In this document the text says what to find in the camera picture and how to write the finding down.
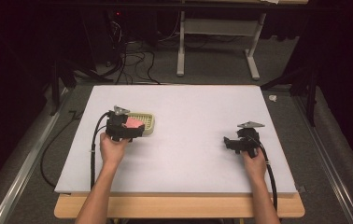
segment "hand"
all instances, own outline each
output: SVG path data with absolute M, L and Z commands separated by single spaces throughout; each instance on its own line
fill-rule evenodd
M 261 149 L 256 148 L 258 155 L 254 158 L 250 158 L 246 151 L 243 151 L 242 156 L 244 159 L 244 165 L 250 181 L 264 181 L 264 174 L 266 173 L 266 162 Z
M 124 149 L 129 141 L 130 139 L 121 139 L 119 142 L 115 142 L 106 133 L 101 133 L 100 148 L 103 167 L 118 167 L 124 157 Z

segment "gray carpet floor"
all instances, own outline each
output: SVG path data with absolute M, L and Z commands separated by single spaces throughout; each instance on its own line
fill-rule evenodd
M 147 78 L 151 54 L 140 52 L 150 50 L 154 53 L 155 60 L 149 72 L 153 79 L 161 83 L 261 85 L 282 74 L 297 41 L 261 40 L 255 52 L 261 80 L 253 81 L 249 76 L 242 51 L 243 48 L 248 48 L 248 39 L 230 40 L 232 40 L 230 37 L 218 36 L 211 36 L 209 41 L 202 37 L 188 39 L 187 45 L 190 48 L 186 49 L 184 77 L 176 76 L 177 46 L 175 42 L 167 41 L 157 48 L 142 47 L 139 43 L 131 45 L 125 74 L 121 76 L 120 84 L 148 82 L 141 77 Z M 145 55 L 143 62 L 136 64 L 143 55 Z M 98 71 L 106 69 L 102 64 L 98 64 Z M 53 183 L 57 182 L 64 167 L 66 156 L 78 128 L 78 120 L 71 122 L 53 142 L 51 140 L 71 120 L 70 111 L 84 110 L 92 86 L 95 84 L 98 83 L 79 80 L 75 89 L 70 90 L 69 100 L 60 111 L 60 117 L 44 144 L 44 146 L 49 146 L 44 158 L 44 170 Z M 270 94 L 277 95 L 276 102 L 268 100 Z M 296 98 L 289 96 L 288 86 L 278 86 L 276 89 L 264 91 L 263 96 L 295 182 L 298 186 L 305 188 L 305 191 L 301 193 L 305 215 L 301 218 L 284 219 L 283 223 L 350 223 L 334 193 L 334 187 L 325 172 L 315 142 L 304 123 L 304 116 L 296 105 Z M 49 106 L 50 104 L 37 118 L 5 164 L 0 174 L 0 202 L 5 197 L 36 138 L 46 126 L 49 120 Z M 353 152 L 341 134 L 320 90 L 317 94 L 315 120 L 316 130 L 353 200 Z M 20 199 L 9 214 L 7 223 L 73 223 L 74 220 L 61 220 L 53 215 L 58 194 L 53 192 L 52 187 L 45 182 L 39 168 L 39 164 L 36 164 Z M 253 223 L 253 220 L 247 218 L 246 223 Z

